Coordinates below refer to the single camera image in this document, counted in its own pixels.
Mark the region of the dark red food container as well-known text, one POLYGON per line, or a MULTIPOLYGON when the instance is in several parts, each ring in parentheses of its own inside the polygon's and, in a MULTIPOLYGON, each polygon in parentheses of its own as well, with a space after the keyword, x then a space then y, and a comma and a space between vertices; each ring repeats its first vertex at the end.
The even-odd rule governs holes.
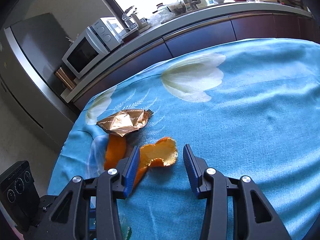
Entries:
POLYGON ((124 34, 121 39, 124 43, 130 42, 131 40, 133 40, 134 38, 136 38, 137 36, 139 36, 140 33, 137 29, 135 30, 131 30, 128 33, 124 34))

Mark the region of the green printed plastic bag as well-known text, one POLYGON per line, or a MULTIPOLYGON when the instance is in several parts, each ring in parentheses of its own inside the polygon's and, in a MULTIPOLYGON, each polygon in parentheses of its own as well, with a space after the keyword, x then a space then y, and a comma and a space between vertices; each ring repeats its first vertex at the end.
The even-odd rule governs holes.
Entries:
MULTIPOLYGON (((119 215, 121 234, 124 240, 129 240, 132 236, 132 228, 128 225, 127 219, 123 214, 119 215)), ((96 221, 95 217, 89 218, 90 239, 97 239, 95 236, 96 221)))

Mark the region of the white microwave oven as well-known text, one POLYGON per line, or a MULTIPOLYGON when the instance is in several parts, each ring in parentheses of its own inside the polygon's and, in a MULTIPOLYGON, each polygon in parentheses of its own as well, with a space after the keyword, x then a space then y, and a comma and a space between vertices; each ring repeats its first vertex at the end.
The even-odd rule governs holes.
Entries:
POLYGON ((115 17, 102 17, 87 26, 66 51, 62 60, 78 78, 112 51, 122 45, 120 33, 124 28, 115 17))

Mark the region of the clear plastic bag on counter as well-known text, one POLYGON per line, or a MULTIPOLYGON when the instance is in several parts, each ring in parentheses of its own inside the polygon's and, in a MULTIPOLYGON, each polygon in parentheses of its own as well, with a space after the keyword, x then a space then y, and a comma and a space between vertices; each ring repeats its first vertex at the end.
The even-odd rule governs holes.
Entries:
POLYGON ((164 9, 154 11, 147 22, 150 25, 163 24, 173 19, 175 16, 176 15, 173 12, 169 11, 168 7, 164 7, 164 9))

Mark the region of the copper thermos tumbler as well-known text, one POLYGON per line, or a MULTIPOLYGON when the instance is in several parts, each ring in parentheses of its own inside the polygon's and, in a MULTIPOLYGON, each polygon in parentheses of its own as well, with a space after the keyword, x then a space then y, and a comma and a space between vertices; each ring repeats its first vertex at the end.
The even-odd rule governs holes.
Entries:
POLYGON ((57 69, 54 74, 69 90, 73 90, 76 87, 76 83, 67 75, 62 67, 57 69))

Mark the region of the blue floral tablecloth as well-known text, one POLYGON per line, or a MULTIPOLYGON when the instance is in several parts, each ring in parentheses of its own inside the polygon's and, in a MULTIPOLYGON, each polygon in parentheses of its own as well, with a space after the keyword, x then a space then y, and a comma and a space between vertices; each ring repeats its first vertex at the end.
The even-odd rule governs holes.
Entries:
POLYGON ((156 63, 90 97, 53 169, 48 193, 104 170, 108 135, 97 121, 149 109, 129 146, 176 141, 225 176, 248 175, 302 239, 319 214, 319 44, 270 38, 231 42, 156 63))

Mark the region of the long orange peel strip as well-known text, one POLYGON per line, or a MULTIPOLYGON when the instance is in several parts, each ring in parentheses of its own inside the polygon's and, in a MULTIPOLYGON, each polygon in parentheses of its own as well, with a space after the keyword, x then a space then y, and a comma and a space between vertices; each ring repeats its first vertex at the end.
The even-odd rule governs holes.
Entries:
POLYGON ((126 154, 126 138, 110 134, 105 153, 104 170, 115 168, 126 154))

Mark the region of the orange peel piece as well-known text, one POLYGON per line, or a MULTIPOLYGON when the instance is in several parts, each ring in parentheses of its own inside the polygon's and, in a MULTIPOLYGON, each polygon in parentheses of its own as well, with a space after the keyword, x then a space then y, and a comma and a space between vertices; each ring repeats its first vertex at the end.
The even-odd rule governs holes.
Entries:
POLYGON ((170 137, 163 137, 154 144, 142 146, 140 148, 140 161, 133 187, 138 185, 149 168, 174 165, 177 158, 176 141, 170 137))

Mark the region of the gold snack wrapper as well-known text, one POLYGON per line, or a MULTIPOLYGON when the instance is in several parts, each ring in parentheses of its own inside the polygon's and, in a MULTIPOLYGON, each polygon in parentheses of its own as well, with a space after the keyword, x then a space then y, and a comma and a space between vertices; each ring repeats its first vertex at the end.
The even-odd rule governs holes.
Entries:
POLYGON ((148 109, 125 109, 97 122, 108 134, 124 137, 146 126, 153 111, 148 109))

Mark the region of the grey refrigerator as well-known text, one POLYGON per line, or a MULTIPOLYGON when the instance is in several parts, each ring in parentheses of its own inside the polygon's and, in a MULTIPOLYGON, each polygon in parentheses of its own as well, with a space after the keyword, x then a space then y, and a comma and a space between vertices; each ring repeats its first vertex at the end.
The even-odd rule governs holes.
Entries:
POLYGON ((69 47, 66 33, 51 13, 1 29, 1 95, 21 122, 55 152, 80 111, 65 102, 55 75, 69 47))

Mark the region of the dark lower kitchen cabinets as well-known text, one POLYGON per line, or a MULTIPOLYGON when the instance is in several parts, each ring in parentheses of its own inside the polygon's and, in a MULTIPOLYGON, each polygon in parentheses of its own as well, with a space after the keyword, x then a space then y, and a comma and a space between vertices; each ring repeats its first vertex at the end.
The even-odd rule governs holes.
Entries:
POLYGON ((91 97, 154 63, 247 38, 294 38, 318 43, 319 25, 313 17, 277 11, 242 12, 191 25, 116 61, 80 93, 74 105, 83 110, 91 97))

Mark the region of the glass electric kettle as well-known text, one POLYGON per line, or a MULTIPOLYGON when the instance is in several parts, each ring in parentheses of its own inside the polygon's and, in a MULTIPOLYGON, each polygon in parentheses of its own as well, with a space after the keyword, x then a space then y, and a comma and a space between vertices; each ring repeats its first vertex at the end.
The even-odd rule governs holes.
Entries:
POLYGON ((137 29, 139 33, 142 33, 151 27, 151 25, 148 24, 146 18, 138 17, 137 8, 134 5, 127 8, 123 12, 123 15, 121 18, 130 30, 137 29))

